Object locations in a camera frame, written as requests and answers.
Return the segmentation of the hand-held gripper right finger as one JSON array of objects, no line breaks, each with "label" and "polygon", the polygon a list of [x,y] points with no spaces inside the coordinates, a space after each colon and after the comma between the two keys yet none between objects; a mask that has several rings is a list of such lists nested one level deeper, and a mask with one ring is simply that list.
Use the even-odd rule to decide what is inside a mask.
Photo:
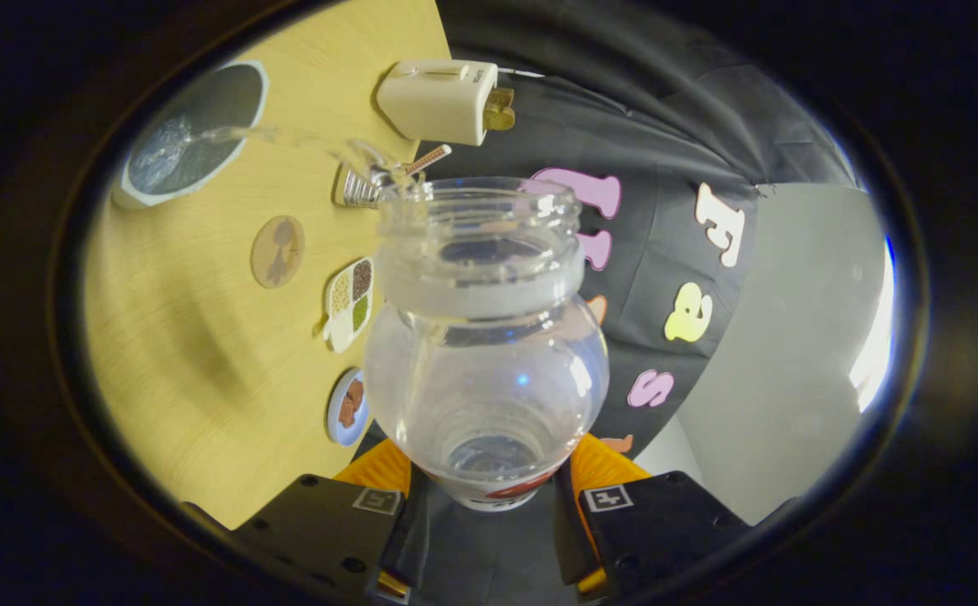
[{"label": "hand-held gripper right finger", "polygon": [[554,471],[560,579],[580,605],[687,582],[753,530],[681,470],[653,475],[593,436]]}]

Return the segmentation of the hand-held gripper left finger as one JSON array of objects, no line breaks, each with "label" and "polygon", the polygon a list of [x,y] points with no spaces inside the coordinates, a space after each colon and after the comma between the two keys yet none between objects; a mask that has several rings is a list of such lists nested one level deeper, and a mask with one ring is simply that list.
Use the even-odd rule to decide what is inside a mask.
[{"label": "hand-held gripper left finger", "polygon": [[332,478],[298,476],[232,533],[345,603],[408,605],[430,550],[430,488],[430,476],[384,440]]}]

